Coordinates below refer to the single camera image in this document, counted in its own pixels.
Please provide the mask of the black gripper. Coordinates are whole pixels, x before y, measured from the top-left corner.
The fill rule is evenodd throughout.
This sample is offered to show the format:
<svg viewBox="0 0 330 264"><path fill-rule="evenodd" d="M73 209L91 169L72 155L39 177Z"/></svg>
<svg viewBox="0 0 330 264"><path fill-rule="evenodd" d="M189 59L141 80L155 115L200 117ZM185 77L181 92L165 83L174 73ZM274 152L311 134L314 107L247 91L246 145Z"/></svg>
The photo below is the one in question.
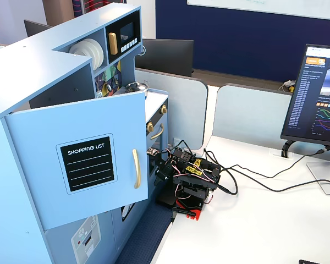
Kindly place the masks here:
<svg viewBox="0 0 330 264"><path fill-rule="evenodd" d="M156 170L156 177L153 183L154 186L157 186L158 184L165 182L174 175L174 168L172 167L171 164L171 162L173 161L174 162L178 161L178 158L175 157L175 155L168 157L166 161L162 159L162 155L160 153L155 155L155 163L158 166L158 169Z"/></svg>

